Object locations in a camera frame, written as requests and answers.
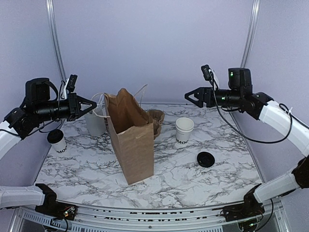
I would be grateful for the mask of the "brown paper bag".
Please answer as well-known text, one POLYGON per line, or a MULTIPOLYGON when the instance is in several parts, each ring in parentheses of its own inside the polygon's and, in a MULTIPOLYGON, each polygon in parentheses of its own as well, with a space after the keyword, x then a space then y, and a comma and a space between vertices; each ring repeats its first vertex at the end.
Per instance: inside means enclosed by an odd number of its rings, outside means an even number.
POLYGON ((104 96, 111 144, 129 185, 154 175, 153 119, 125 88, 104 96))

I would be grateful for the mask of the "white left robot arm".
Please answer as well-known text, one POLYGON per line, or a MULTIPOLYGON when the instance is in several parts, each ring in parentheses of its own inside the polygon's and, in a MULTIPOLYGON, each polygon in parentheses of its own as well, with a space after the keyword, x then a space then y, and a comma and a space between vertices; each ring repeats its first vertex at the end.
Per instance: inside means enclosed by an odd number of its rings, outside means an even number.
MULTIPOLYGON (((49 78, 35 78, 26 82, 25 97, 0 124, 0 156, 20 141, 36 133, 43 123, 65 119, 75 121, 95 109, 94 101, 78 96, 75 92, 76 75, 71 75, 64 87, 56 88, 49 78)), ((24 205, 42 206, 51 215, 61 211, 56 194, 45 184, 30 187, 0 188, 1 208, 24 205)))

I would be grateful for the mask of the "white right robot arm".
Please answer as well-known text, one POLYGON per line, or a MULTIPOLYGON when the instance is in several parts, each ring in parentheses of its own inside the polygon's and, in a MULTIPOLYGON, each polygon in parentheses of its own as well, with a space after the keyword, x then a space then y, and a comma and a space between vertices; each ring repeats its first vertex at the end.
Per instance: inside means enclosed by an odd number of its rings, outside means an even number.
POLYGON ((210 87, 199 87, 185 94, 185 99, 202 108, 235 108, 240 113, 247 113, 256 120, 269 125, 285 140, 290 141, 304 156, 297 166, 287 173, 263 183, 251 191, 239 206, 239 212, 250 216, 257 210, 258 204, 284 196, 296 189, 309 187, 309 127, 283 103, 276 102, 263 92, 254 93, 251 71, 246 68, 230 68, 228 70, 228 89, 220 89, 213 69, 209 65, 201 67, 204 79, 210 87))

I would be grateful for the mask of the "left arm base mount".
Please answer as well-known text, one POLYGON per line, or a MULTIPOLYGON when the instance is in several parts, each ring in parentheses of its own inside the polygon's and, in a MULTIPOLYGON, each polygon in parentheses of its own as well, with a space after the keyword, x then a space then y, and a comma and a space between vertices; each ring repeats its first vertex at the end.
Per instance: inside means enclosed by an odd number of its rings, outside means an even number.
POLYGON ((35 184, 35 186, 40 188, 44 194, 43 204, 35 207, 36 212, 55 218, 75 219, 76 205, 58 202, 56 193, 45 184, 35 184))

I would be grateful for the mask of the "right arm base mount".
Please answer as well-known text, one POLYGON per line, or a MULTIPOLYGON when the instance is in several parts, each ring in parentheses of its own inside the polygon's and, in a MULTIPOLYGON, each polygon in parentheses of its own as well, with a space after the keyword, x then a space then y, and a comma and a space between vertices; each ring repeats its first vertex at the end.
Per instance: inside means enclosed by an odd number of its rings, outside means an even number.
POLYGON ((225 217, 226 222, 262 215, 265 212, 263 204, 254 197, 254 192, 260 185, 253 187, 244 195, 243 203, 222 208, 220 215, 225 217))

